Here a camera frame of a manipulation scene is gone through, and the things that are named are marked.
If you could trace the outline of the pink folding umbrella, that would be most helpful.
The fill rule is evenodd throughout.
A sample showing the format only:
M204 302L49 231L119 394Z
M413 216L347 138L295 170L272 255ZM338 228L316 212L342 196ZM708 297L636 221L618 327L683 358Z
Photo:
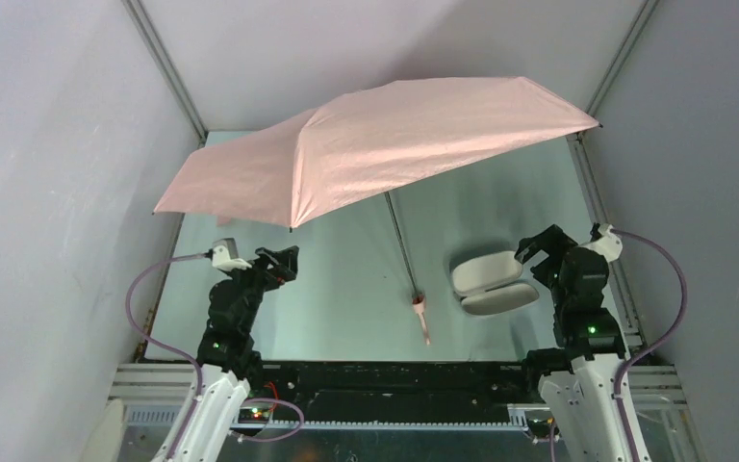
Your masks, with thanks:
M399 80L194 151L154 210L292 231L363 200L597 126L527 77Z

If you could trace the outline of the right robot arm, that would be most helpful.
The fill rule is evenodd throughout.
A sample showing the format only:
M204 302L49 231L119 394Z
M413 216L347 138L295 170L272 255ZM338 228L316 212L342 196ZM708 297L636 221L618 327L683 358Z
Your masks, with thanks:
M608 225L578 244L559 226L520 240L516 259L532 267L553 304L555 348L534 349L522 362L529 385L548 406L573 461L648 461L625 362L628 349L616 317L604 306L609 265L622 251Z

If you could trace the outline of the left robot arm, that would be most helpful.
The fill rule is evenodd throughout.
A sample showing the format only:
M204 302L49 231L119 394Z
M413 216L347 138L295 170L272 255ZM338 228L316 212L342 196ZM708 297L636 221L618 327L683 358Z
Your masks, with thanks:
M265 293L296 279L298 253L296 245L282 250L260 247L254 259L244 260L235 241L223 239L203 253L162 262L168 266L208 259L225 278L209 291L208 318L195 355L147 339L183 356L194 368L189 394L155 461L217 460L251 387L262 383L262 357L251 335L256 315Z

